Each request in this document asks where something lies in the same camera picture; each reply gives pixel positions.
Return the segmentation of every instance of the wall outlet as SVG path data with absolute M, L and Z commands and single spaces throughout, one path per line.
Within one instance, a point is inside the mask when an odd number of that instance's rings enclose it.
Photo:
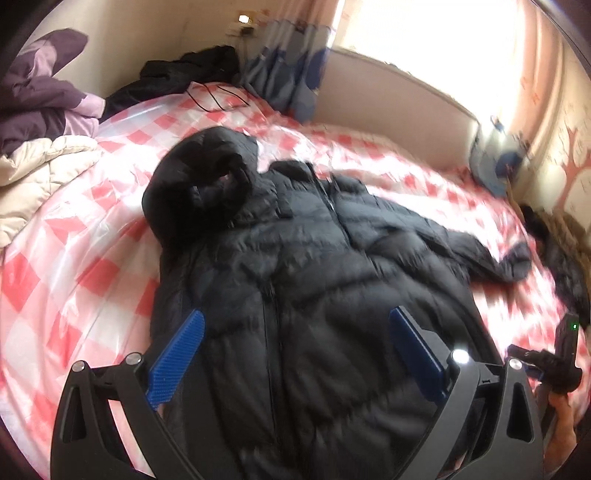
M 249 34 L 242 34 L 242 29 L 248 29 Z M 226 27 L 227 37 L 256 37 L 257 25 L 251 23 L 232 22 Z

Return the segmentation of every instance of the bed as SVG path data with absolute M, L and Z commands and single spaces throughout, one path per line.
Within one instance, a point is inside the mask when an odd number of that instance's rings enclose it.
M 0 416 L 43 478 L 49 478 L 54 417 L 71 364 L 110 365 L 150 342 L 160 246 L 143 218 L 141 198 L 163 155 L 196 131 L 224 125 L 255 136 L 261 171 L 274 160 L 295 158 L 311 161 L 319 176 L 339 171 L 357 177 L 373 194 L 473 234 L 497 259 L 524 238 L 535 252 L 509 205 L 477 186 L 467 170 L 437 173 L 386 138 L 303 127 L 243 90 L 220 87 L 209 85 L 226 111 L 204 86 L 192 84 L 191 95 L 150 100 L 102 124 L 103 158 L 52 196 L 4 252 Z M 552 348 L 565 308 L 535 254 L 526 280 L 508 288 L 474 284 L 472 290 L 501 353 L 511 343 Z M 578 419 L 591 390 L 591 356 L 579 335 L 577 364 L 584 374 L 571 395 Z M 149 472 L 116 404 L 113 412 L 134 466 Z

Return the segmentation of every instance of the screw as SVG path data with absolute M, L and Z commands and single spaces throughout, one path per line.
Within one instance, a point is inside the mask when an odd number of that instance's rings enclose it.
M 509 366 L 513 370 L 521 370 L 521 367 L 523 367 L 523 364 L 521 363 L 520 360 L 517 360 L 516 358 L 512 358 L 511 360 L 509 360 Z
M 128 356 L 125 357 L 125 363 L 128 365 L 137 365 L 141 361 L 142 355 L 138 352 L 130 353 Z
M 74 364 L 72 365 L 73 372 L 82 372 L 83 370 L 84 362 L 82 360 L 78 360 L 77 362 L 74 362 Z

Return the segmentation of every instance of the human hand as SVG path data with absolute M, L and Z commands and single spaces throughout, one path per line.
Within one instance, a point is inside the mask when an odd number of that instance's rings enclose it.
M 544 454 L 544 470 L 554 472 L 577 446 L 574 433 L 574 414 L 565 395 L 550 392 L 548 403 L 556 410 L 556 429 Z

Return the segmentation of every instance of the black puffer jacket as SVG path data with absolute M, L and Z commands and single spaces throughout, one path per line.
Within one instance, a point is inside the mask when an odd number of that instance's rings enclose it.
M 556 295 L 571 312 L 579 316 L 581 327 L 586 329 L 591 318 L 591 305 L 585 273 L 581 265 L 564 251 L 544 221 L 531 207 L 527 205 L 520 207 L 527 232 L 544 247 L 540 259 L 542 265 L 548 268 L 554 277 Z
M 200 309 L 206 337 L 166 421 L 209 480 L 390 479 L 424 434 L 423 400 L 388 340 L 390 310 L 499 361 L 470 280 L 512 282 L 474 237 L 308 165 L 256 172 L 254 138 L 183 140 L 143 199 L 164 250 L 153 339 Z
M 140 102 L 183 93 L 191 82 L 231 83 L 239 72 L 238 54 L 229 45 L 189 52 L 173 61 L 149 60 L 141 69 L 139 80 L 121 87 L 106 98 L 100 122 Z

